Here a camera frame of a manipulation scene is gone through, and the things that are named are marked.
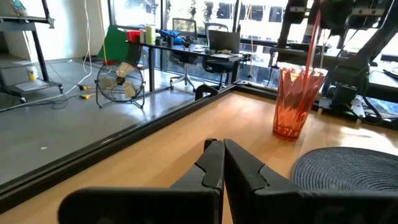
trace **gray floor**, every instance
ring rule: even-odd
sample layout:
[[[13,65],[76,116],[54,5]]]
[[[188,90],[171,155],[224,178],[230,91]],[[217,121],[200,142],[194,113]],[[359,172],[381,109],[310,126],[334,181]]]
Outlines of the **gray floor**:
[[[82,63],[75,61],[51,62],[47,69],[53,81],[63,83],[65,91],[73,84],[66,83],[59,76],[71,83],[85,76]],[[10,76],[26,77],[25,70],[24,67],[7,68],[2,69],[2,72],[7,76],[6,79],[16,80]],[[92,76],[83,84],[93,86],[97,73],[98,69],[93,68]],[[157,72],[156,88],[167,87],[171,76],[175,75]],[[69,96],[76,94],[81,94],[78,88]],[[59,95],[57,87],[35,92],[26,98],[33,101],[56,95]],[[62,110],[53,110],[51,105],[45,105],[0,113],[0,185],[137,122],[154,119],[169,108],[182,106],[193,99],[192,88],[178,83],[174,90],[162,90],[146,96],[143,110],[128,104],[111,104],[99,109],[93,96],[89,100],[72,98]],[[100,100],[107,102],[103,96]],[[0,93],[0,108],[7,108],[11,104],[12,97]]]

